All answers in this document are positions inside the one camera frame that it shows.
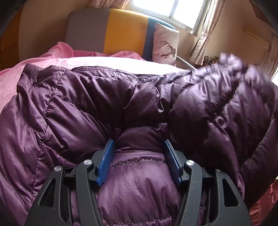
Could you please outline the pink left curtain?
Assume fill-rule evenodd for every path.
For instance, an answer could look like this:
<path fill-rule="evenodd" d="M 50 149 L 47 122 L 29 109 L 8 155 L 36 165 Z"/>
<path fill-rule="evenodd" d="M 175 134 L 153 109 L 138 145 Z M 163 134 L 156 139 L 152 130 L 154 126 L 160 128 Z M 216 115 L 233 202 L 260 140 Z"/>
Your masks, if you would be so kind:
<path fill-rule="evenodd" d="M 91 7 L 95 8 L 109 8 L 109 9 L 126 9 L 130 0 L 92 0 Z"/>

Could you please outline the purple quilted down jacket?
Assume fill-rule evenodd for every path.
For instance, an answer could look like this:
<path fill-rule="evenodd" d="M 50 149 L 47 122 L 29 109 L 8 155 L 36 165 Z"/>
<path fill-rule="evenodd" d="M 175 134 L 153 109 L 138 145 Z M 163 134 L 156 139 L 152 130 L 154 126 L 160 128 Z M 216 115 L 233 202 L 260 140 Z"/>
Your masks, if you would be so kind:
<path fill-rule="evenodd" d="M 277 87 L 222 54 L 215 65 L 164 75 L 28 63 L 6 72 L 16 94 L 1 111 L 1 201 L 19 225 L 49 173 L 115 142 L 97 193 L 105 225 L 172 225 L 181 194 L 163 142 L 226 172 L 251 208 L 277 177 Z"/>

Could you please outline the wooden wardrobe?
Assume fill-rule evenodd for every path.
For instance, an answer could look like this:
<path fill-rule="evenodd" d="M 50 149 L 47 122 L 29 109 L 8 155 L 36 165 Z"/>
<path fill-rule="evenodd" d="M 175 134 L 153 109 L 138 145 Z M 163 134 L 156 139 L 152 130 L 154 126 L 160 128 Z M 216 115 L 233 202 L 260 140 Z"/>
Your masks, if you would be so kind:
<path fill-rule="evenodd" d="M 23 8 L 21 7 L 9 21 L 1 36 L 1 71 L 19 63 L 19 25 Z"/>

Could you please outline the grey yellow blue headboard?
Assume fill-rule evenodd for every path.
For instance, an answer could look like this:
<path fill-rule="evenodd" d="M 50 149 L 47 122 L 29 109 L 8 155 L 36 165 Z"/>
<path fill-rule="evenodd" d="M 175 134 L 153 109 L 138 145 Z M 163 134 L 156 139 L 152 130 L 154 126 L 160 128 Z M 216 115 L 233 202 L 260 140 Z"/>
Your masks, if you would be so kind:
<path fill-rule="evenodd" d="M 65 43 L 74 50 L 108 55 L 132 51 L 144 60 L 152 61 L 157 23 L 174 29 L 169 23 L 146 14 L 90 7 L 68 15 Z"/>

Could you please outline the pink right curtain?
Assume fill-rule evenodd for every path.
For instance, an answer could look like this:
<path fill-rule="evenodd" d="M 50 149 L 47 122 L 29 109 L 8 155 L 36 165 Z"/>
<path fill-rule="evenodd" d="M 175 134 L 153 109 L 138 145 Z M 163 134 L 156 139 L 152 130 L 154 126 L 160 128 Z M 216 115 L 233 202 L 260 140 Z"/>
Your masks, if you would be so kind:
<path fill-rule="evenodd" d="M 205 52 L 210 36 L 212 35 L 222 16 L 224 6 L 224 0 L 210 1 L 209 9 L 203 23 L 202 32 L 200 33 L 197 42 L 189 54 L 189 60 L 194 64 L 203 65 L 203 60 L 205 58 Z"/>

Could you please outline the white deer print pillow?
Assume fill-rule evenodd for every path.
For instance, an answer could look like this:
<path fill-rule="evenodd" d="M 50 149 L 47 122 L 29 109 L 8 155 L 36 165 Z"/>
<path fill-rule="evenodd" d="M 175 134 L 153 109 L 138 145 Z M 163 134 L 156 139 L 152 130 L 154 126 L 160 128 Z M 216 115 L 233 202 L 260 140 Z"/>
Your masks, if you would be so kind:
<path fill-rule="evenodd" d="M 176 66 L 179 31 L 156 22 L 152 60 L 155 63 Z"/>

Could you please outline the pink curtain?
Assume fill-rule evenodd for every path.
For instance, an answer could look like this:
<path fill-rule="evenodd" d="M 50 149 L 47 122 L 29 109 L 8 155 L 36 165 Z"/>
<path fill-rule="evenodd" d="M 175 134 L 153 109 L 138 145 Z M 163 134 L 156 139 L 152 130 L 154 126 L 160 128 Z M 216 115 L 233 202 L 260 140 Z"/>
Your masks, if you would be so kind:
<path fill-rule="evenodd" d="M 200 33 L 197 42 L 189 54 L 189 60 L 194 64 L 203 65 L 203 60 L 205 58 L 205 52 L 210 36 L 212 35 L 222 16 L 224 6 L 224 0 L 210 1 L 209 9 L 203 23 L 202 32 Z"/>
<path fill-rule="evenodd" d="M 95 8 L 109 8 L 109 9 L 126 9 L 130 0 L 92 0 L 91 7 Z"/>

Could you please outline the wooden shelf with clutter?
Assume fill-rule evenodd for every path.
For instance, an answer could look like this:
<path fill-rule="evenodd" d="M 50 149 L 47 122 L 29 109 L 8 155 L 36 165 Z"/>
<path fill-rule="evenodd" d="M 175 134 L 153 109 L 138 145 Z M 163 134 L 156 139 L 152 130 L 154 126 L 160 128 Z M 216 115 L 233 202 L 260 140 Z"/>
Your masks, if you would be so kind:
<path fill-rule="evenodd" d="M 214 56 L 214 57 L 209 57 L 205 56 L 203 60 L 203 65 L 214 65 L 218 61 L 219 57 Z"/>

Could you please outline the window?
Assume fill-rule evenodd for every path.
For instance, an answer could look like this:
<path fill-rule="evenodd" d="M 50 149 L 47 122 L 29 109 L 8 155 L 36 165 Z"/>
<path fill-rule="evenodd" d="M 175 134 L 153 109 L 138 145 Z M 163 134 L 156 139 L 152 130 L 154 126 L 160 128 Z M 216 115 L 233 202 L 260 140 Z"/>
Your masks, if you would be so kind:
<path fill-rule="evenodd" d="M 157 17 L 196 34 L 210 3 L 205 0 L 138 0 L 130 1 L 129 9 Z"/>

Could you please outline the pink bed cover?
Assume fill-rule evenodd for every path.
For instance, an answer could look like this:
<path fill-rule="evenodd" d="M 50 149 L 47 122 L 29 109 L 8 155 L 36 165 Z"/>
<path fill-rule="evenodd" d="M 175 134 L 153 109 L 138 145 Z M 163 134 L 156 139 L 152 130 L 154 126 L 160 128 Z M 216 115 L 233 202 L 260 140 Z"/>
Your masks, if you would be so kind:
<path fill-rule="evenodd" d="M 164 75 L 183 69 L 169 64 L 149 62 L 132 51 L 120 51 L 112 55 L 95 51 L 73 50 L 68 44 L 58 42 L 47 53 L 26 59 L 12 68 L 1 71 L 1 109 L 16 95 L 16 87 L 26 64 L 41 68 L 51 65 L 73 69 L 80 66 L 102 66 L 135 74 Z"/>

